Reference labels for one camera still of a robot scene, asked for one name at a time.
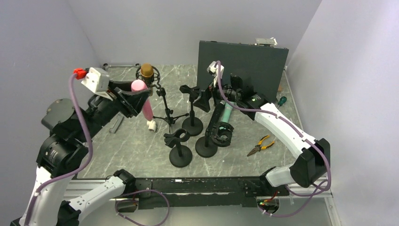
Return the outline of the black pink-mic desk stand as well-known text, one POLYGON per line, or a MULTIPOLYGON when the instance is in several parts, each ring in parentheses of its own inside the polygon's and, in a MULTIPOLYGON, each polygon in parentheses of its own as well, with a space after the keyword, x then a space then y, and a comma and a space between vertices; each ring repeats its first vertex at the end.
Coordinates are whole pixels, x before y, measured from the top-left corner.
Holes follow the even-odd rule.
POLYGON ((194 101, 199 97, 199 87, 190 88, 187 85, 180 86, 179 90, 183 94, 189 95, 190 111, 189 117, 182 123, 182 128, 185 129, 192 137, 199 135, 203 130, 202 121, 195 116, 194 101))

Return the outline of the mint green microphone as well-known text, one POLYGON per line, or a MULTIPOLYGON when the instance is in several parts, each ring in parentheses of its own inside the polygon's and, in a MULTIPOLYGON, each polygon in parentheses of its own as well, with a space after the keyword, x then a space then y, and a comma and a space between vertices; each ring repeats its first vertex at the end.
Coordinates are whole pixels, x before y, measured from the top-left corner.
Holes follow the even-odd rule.
POLYGON ((220 121, 228 123, 233 109, 234 109, 234 107, 232 105, 225 103, 223 115, 222 115, 220 121))

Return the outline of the black clip desk stand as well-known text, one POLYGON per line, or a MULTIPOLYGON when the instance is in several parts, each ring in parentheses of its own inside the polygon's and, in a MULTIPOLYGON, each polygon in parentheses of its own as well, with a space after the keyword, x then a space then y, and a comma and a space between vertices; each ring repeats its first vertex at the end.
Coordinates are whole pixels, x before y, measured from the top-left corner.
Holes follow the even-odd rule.
POLYGON ((170 163, 177 168, 188 166, 193 155, 191 149, 183 143, 189 140, 190 133, 185 129, 178 129, 174 133, 165 133, 163 137, 165 145, 171 148, 169 153, 170 163))

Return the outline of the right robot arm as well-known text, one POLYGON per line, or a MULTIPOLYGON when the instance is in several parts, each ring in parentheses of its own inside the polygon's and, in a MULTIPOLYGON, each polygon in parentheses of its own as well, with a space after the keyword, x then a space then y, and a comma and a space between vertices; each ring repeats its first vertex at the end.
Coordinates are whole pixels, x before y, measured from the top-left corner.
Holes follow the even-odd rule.
POLYGON ((252 120, 266 127, 295 158, 294 163, 272 167, 261 175, 261 193, 271 195, 279 186, 289 184, 308 188, 324 174, 327 174, 327 179, 316 186, 316 189, 321 193, 331 187, 330 160, 327 156, 330 151, 329 142, 325 139, 317 140, 305 133, 263 94, 253 91, 246 94, 221 83, 221 75, 213 73, 212 82, 207 86, 205 93, 214 93, 226 104, 246 113, 252 120))

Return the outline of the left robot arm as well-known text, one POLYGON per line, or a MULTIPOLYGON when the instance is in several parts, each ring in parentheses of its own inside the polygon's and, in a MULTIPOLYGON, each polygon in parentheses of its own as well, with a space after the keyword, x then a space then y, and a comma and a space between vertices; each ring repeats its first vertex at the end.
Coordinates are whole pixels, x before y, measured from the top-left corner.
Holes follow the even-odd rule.
POLYGON ((77 226, 109 199, 128 198, 136 190, 136 178, 124 169, 72 200, 64 194, 72 178, 83 170, 93 155, 92 138, 118 113, 137 116, 150 92, 133 91, 130 82, 109 82, 106 93, 87 110, 82 110, 74 89, 71 98, 53 102, 42 124, 50 131, 37 157, 36 179, 25 213, 11 222, 13 226, 77 226))

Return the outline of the gold condenser microphone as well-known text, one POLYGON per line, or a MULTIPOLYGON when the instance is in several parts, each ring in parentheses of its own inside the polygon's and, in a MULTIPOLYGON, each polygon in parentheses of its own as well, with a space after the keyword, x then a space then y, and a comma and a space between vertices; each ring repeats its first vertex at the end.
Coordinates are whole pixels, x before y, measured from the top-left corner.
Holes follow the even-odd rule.
POLYGON ((144 63, 141 66, 140 74, 147 86, 150 86, 154 81, 154 69, 150 63, 144 63))

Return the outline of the white plastic connector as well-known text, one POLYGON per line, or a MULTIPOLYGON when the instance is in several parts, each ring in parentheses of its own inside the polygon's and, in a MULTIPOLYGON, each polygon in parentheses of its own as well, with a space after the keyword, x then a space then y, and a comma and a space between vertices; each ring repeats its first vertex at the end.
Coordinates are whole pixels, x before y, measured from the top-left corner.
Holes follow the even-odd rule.
POLYGON ((156 132, 157 131, 157 123, 155 120, 147 121, 146 125, 148 127, 148 130, 150 132, 156 132))

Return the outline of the dark green upright board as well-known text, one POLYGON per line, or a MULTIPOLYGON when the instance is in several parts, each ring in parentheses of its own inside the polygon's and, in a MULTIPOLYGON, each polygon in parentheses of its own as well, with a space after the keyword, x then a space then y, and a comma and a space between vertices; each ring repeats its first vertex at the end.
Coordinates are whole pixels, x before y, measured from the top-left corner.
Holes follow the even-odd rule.
POLYGON ((288 53, 287 48, 201 40, 197 86, 206 89, 213 82, 207 68, 213 61, 220 61, 224 67, 222 84, 229 84, 231 76, 239 76, 267 101, 274 102, 288 53))

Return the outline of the metal clamp behind board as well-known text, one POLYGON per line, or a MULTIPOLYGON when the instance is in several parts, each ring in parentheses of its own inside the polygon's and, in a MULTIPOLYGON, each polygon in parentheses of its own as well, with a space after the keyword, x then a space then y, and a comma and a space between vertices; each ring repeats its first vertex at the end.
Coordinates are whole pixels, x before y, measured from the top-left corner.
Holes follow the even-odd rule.
POLYGON ((271 38, 256 38, 255 45, 257 46, 268 46, 275 47, 278 45, 277 40, 274 37, 271 38))

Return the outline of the black shock-mount desk stand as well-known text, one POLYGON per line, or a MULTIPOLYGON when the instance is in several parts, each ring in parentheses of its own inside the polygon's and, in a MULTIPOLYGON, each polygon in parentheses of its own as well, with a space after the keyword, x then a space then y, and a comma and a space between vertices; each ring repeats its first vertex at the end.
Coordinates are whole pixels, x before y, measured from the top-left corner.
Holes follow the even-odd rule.
POLYGON ((205 136, 200 137, 196 144, 197 154, 203 158, 213 157, 219 147, 228 147, 231 144, 234 127, 227 122, 217 122, 206 129, 205 136))

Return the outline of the yellow-handled pliers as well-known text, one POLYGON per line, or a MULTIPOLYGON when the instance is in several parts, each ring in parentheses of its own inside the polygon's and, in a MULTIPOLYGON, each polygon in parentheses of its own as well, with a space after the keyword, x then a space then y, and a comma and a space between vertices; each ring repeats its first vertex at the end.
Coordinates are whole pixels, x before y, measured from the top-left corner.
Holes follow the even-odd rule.
POLYGON ((268 149, 268 148, 272 147, 275 144, 274 140, 272 140, 268 144, 263 144, 264 141, 267 140, 269 137, 270 137, 270 135, 266 135, 266 136, 262 137, 258 141, 257 145, 255 145, 255 147, 247 154, 247 157, 249 157, 249 156, 251 156, 251 155, 253 155, 253 154, 257 153, 257 152, 260 152, 262 150, 265 150, 265 149, 268 149))

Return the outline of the green-handled screwdriver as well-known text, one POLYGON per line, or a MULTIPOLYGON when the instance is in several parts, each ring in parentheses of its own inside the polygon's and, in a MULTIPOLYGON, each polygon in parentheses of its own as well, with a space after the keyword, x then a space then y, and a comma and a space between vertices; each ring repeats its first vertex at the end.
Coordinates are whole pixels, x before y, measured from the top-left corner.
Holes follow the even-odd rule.
POLYGON ((277 102, 277 108, 283 106, 287 101, 287 97, 286 96, 282 96, 279 101, 277 102))

